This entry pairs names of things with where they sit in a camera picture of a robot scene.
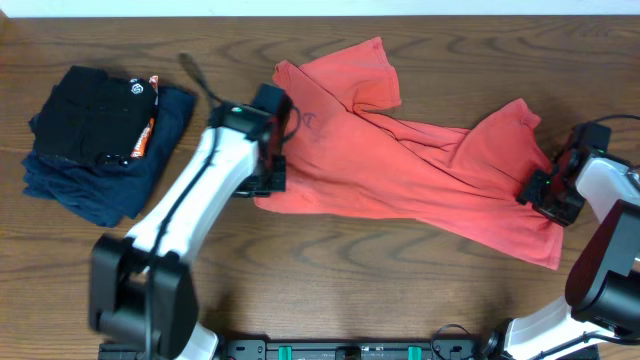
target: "white logo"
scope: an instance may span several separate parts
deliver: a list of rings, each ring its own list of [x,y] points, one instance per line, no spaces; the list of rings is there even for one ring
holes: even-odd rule
[[[142,94],[143,91],[144,91],[144,88],[140,84],[133,84],[133,86],[131,87],[131,92],[136,95]]]

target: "red t-shirt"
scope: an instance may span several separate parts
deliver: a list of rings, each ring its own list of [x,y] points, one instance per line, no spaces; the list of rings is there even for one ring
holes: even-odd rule
[[[260,208],[416,219],[557,269],[562,228],[515,201],[535,169],[550,169],[533,135],[540,118],[522,99],[473,130],[372,113],[401,103],[380,38],[299,68],[283,61],[274,81],[302,123],[283,149],[287,190],[255,199]]]

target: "dark blue cloth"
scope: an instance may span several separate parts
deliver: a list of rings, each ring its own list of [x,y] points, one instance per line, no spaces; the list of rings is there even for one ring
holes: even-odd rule
[[[99,226],[116,226],[125,215],[136,217],[180,140],[194,104],[193,95],[161,87],[158,118],[145,156],[126,165],[80,165],[32,151],[22,162],[27,169],[24,176],[27,187],[23,192],[58,200],[68,210]]]

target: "folded clothing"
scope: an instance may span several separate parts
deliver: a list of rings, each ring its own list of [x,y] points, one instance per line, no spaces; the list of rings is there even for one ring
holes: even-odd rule
[[[523,100],[473,130],[370,112],[400,105],[380,38],[273,77],[302,114],[283,149],[287,190],[257,198],[276,212],[412,218],[556,269],[562,228],[515,201],[535,169],[550,169]],[[288,131],[296,126],[291,114]]]
[[[113,227],[124,215],[134,218],[151,195],[195,104],[193,95],[168,87],[158,90],[158,100],[158,117],[143,158],[87,165],[32,151],[22,162],[27,169],[24,193],[58,200],[100,226]],[[38,116],[30,122],[32,131],[40,128],[40,121]]]
[[[155,101],[153,86],[142,79],[74,65],[40,112],[33,148],[83,164],[128,158],[154,117]]]

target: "wooden table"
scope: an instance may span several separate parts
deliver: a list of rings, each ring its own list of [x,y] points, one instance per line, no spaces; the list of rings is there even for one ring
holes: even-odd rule
[[[72,64],[196,89],[176,62],[188,50],[219,94],[248,101],[280,60],[302,64],[377,35],[398,71],[404,105],[391,114],[402,119],[472,127],[523,97],[552,154],[577,123],[640,114],[633,17],[10,20],[0,35],[0,357],[94,359],[102,341],[87,326],[87,285],[105,229],[21,194],[27,121]],[[200,101],[143,213],[187,163],[205,117]],[[609,125],[611,150],[640,162],[640,123]],[[415,221],[278,215],[232,200],[195,266],[200,314],[222,333],[272,338],[428,337],[447,323],[479,333],[561,296],[596,227],[585,208],[551,271]],[[605,359],[640,357],[601,348]]]

